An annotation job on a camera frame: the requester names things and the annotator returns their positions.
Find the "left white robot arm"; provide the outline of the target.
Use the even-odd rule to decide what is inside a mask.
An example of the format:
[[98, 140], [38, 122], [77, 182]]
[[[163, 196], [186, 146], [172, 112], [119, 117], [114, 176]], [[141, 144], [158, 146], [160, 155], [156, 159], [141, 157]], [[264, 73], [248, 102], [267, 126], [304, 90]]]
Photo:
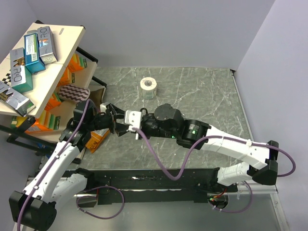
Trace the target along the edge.
[[85, 148], [92, 131], [107, 128], [119, 135], [140, 126], [140, 112], [123, 111], [110, 103], [104, 108], [102, 113], [98, 113], [90, 99], [77, 103], [73, 117], [60, 135], [47, 163], [22, 192], [14, 191], [11, 194], [9, 204], [16, 230], [20, 231], [23, 227], [48, 230], [57, 213], [75, 194], [94, 190], [94, 176], [86, 169], [80, 169], [63, 183], [58, 183]]

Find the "silver RIO box upright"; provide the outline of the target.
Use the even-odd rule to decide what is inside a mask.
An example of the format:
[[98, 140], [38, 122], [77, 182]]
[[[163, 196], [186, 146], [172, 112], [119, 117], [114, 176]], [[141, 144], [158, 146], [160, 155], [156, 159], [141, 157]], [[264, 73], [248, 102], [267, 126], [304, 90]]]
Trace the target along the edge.
[[39, 56], [45, 65], [58, 61], [53, 33], [49, 26], [37, 29]]

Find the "orange sponge pack stack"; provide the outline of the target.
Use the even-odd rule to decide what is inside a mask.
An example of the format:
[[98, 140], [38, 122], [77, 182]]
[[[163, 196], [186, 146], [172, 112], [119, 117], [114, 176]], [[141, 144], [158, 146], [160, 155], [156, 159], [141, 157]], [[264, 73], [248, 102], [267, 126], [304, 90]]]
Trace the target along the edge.
[[30, 117], [13, 116], [11, 127], [24, 129], [26, 134], [53, 133], [65, 127], [68, 120], [72, 117], [73, 108], [77, 103], [61, 100], [58, 96], [60, 87], [73, 84], [80, 88], [88, 88], [90, 84], [90, 74], [96, 67], [96, 63], [87, 61], [78, 54], [73, 54], [68, 66], [57, 83], [47, 101], [40, 116], [35, 117], [34, 124], [24, 125]]

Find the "white tape roll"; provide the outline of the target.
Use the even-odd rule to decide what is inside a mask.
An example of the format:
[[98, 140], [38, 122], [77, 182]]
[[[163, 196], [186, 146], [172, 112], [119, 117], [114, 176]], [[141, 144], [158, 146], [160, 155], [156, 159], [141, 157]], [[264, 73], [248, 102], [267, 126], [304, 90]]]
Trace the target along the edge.
[[152, 77], [144, 77], [140, 81], [141, 94], [146, 100], [153, 99], [157, 92], [157, 82]]

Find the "brown snack bag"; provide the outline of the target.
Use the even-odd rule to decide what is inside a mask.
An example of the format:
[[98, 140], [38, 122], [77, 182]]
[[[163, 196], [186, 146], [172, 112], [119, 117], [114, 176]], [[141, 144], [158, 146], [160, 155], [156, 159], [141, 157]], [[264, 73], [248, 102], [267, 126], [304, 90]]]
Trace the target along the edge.
[[91, 90], [89, 98], [94, 102], [95, 106], [100, 109], [100, 105], [103, 102], [103, 97], [105, 94], [106, 88], [100, 88], [97, 90]]

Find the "beige black shelf rack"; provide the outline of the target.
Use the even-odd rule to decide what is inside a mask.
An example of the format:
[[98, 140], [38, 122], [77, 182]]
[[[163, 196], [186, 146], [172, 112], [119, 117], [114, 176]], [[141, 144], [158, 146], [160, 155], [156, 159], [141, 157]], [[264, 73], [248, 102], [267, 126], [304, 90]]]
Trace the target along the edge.
[[[87, 60], [87, 67], [75, 73], [75, 85], [80, 88], [87, 88], [91, 81], [97, 82], [101, 86], [106, 83], [94, 76], [98, 59], [80, 48], [78, 45], [85, 33], [84, 26], [59, 26], [50, 25], [50, 29], [55, 39], [55, 47], [58, 61], [46, 65], [46, 69], [42, 72], [35, 73], [33, 78], [33, 90], [26, 92], [25, 96], [29, 98], [35, 105], [35, 109], [29, 113], [29, 116], [38, 118], [56, 91], [58, 82], [65, 72], [69, 61], [75, 52]], [[65, 101], [51, 110], [51, 113], [60, 116], [60, 127], [56, 131], [32, 133], [26, 137], [26, 140], [33, 141], [35, 144], [42, 144], [43, 148], [38, 148], [18, 141], [19, 135], [12, 134], [7, 142], [15, 144], [35, 152], [38, 156], [51, 154], [55, 149], [56, 142], [59, 140], [61, 132], [65, 129], [67, 122], [73, 116], [75, 103]]]

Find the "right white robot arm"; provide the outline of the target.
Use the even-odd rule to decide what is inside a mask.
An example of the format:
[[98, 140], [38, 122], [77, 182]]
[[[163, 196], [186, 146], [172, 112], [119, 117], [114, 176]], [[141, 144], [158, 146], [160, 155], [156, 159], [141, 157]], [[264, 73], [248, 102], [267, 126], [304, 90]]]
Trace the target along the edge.
[[231, 167], [220, 167], [210, 180], [210, 186], [216, 192], [246, 180], [262, 185], [276, 184], [279, 145], [275, 141], [253, 142], [230, 135], [213, 125], [184, 118], [180, 110], [167, 103], [157, 107], [154, 113], [145, 113], [141, 117], [141, 130], [148, 139], [171, 138], [190, 151], [211, 151], [239, 160], [239, 164]]

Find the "silver crumpled box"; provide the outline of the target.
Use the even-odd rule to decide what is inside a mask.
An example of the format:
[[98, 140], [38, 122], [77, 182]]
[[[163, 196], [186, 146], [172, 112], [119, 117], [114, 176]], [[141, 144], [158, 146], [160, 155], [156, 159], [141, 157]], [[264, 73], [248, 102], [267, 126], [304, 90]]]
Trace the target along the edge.
[[2, 81], [0, 82], [0, 100], [16, 111], [20, 116], [26, 116], [36, 108], [29, 98], [9, 87]]

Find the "orange snack bag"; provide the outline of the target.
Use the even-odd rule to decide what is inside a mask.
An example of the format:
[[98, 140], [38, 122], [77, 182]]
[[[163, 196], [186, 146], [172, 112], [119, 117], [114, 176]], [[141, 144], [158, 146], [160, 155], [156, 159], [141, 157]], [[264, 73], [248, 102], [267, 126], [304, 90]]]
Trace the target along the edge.
[[100, 144], [109, 135], [109, 129], [95, 130], [91, 132], [91, 138], [86, 144], [86, 148], [93, 154], [100, 146]]

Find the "aluminium rail frame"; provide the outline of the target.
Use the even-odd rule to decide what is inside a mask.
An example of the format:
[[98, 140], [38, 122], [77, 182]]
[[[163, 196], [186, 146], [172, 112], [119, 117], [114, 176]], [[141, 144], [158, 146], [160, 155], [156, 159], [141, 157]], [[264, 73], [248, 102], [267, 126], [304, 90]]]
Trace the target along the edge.
[[87, 177], [69, 173], [46, 197], [26, 206], [28, 227], [49, 230], [64, 205], [76, 196], [94, 196], [100, 215], [86, 214], [93, 229], [97, 219], [114, 230], [287, 231], [289, 226], [277, 187], [243, 181], [222, 186], [209, 170], [190, 169], [172, 181], [157, 170], [93, 171]]

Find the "blue teal carton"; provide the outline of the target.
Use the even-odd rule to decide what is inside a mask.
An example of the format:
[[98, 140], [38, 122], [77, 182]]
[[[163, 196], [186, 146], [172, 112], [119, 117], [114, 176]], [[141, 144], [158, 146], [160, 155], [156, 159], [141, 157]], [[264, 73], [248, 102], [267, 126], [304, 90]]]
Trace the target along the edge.
[[46, 69], [39, 54], [39, 40], [37, 33], [24, 35], [25, 65], [30, 73], [37, 73]]

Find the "silver teal RIO box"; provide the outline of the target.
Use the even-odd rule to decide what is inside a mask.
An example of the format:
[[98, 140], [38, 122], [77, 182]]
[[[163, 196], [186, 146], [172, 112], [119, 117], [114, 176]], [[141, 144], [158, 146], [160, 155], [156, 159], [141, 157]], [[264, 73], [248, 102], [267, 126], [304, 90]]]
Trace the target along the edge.
[[25, 93], [33, 90], [32, 74], [26, 68], [24, 48], [10, 51], [11, 87]]

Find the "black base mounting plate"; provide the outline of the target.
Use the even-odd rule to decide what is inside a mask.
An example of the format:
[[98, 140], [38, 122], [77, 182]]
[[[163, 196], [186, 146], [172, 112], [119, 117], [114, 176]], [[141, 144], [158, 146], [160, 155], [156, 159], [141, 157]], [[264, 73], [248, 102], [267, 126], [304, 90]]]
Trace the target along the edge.
[[217, 183], [217, 168], [187, 168], [177, 181], [159, 169], [67, 170], [64, 177], [79, 173], [89, 177], [86, 189], [98, 193], [99, 205], [112, 203], [177, 202], [207, 203], [209, 194], [236, 193], [237, 185]]

